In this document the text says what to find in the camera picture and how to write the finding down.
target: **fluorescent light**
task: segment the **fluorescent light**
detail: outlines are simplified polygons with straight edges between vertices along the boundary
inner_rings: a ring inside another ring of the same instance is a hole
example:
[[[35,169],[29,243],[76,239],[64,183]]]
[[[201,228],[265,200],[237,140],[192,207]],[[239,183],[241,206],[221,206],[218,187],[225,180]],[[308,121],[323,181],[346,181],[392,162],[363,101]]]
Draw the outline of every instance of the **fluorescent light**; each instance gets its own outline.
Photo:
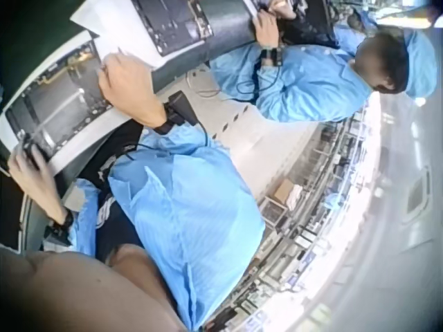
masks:
[[[418,138],[418,127],[415,122],[413,122],[412,125],[410,126],[410,130],[413,133],[413,138],[417,139]]]
[[[423,168],[422,152],[420,149],[420,143],[417,140],[414,142],[414,150],[415,150],[415,164],[417,165],[418,169],[422,169]]]
[[[422,107],[423,105],[426,104],[426,98],[418,97],[418,98],[415,98],[414,101],[418,107]]]

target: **blue lab coat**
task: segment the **blue lab coat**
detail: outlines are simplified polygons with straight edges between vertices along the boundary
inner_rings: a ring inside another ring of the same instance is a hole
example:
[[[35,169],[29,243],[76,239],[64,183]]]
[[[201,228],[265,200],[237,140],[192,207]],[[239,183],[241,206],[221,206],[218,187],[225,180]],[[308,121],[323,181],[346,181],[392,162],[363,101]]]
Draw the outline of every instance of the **blue lab coat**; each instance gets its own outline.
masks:
[[[109,184],[165,279],[188,329],[198,329],[242,277],[262,239],[257,204],[227,152],[191,126],[160,136],[112,167]],[[86,202],[71,227],[73,249],[95,255],[98,189],[78,186]]]
[[[251,78],[261,48],[256,43],[214,59],[211,71],[223,92],[253,99]],[[265,118],[280,122],[339,121],[358,111],[371,87],[349,66],[352,56],[324,46],[288,46],[282,67],[262,67],[256,106]]]

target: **worker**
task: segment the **worker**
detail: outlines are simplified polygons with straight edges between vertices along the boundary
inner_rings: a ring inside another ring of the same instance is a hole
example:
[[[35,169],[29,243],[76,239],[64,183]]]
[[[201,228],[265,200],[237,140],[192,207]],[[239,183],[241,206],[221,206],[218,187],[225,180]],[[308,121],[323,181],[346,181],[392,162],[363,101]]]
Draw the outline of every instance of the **worker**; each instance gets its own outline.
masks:
[[[112,266],[123,255],[122,245],[141,248],[135,249],[138,259],[118,272],[144,290],[151,286],[143,273],[155,267],[152,274],[159,274],[161,287],[153,292],[170,294],[184,326],[197,330],[255,254],[264,232],[260,211],[226,150],[212,140],[206,144],[202,131],[188,124],[163,134],[152,130],[164,128],[167,118],[142,61],[121,53],[108,56],[99,83],[110,103],[148,130],[136,151],[125,150],[101,168],[102,175],[109,174],[107,186],[99,190],[79,180],[85,203],[76,216],[62,206],[36,146],[31,151],[38,168],[19,145],[9,160],[10,173],[50,219],[67,229],[72,250]],[[108,234],[100,232],[103,228]],[[149,260],[153,267],[145,266]]]
[[[270,10],[278,12],[282,6]],[[427,97],[436,87],[437,64],[430,41],[419,32],[403,38],[378,31],[358,46],[355,56],[315,45],[282,49],[274,15],[260,11],[253,20],[257,43],[210,62],[221,90],[251,102],[270,120],[339,121],[358,111],[373,91]]]

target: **wrist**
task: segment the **wrist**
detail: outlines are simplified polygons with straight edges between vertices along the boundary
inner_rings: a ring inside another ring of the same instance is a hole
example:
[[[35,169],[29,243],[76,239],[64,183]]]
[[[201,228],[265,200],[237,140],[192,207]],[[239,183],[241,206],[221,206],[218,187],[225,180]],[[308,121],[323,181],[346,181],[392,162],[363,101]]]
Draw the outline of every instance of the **wrist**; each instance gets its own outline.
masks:
[[[64,206],[59,206],[58,209],[46,212],[51,220],[54,220],[59,225],[63,225],[68,215],[68,210]]]
[[[262,59],[262,67],[274,67],[274,61],[272,59]]]
[[[140,119],[139,122],[149,128],[159,128],[168,121],[165,107],[160,102],[148,108],[143,114],[145,116],[143,119]]]

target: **white paper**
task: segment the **white paper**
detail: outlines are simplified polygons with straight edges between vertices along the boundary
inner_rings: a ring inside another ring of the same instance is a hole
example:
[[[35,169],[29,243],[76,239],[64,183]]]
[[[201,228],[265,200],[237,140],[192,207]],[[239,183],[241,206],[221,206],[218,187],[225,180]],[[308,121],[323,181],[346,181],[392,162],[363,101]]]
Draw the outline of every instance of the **white paper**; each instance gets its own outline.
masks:
[[[86,0],[71,20],[104,37],[101,49],[120,48],[142,59],[152,68],[161,67],[177,55],[204,43],[200,41],[163,57],[130,0]]]

